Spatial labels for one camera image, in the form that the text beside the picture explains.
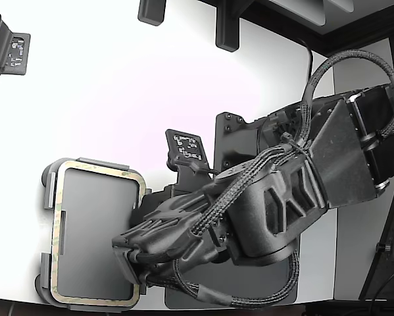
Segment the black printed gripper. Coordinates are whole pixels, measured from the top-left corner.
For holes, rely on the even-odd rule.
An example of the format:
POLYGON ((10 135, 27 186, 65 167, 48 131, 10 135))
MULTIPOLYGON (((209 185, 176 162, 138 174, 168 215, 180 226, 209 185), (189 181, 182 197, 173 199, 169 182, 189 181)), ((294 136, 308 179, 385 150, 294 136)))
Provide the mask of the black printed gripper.
POLYGON ((114 237, 112 250, 124 278, 132 284, 165 283, 197 266, 229 261, 226 225, 221 220, 201 236, 191 233, 191 227, 225 189, 212 183, 171 197, 142 223, 114 237))

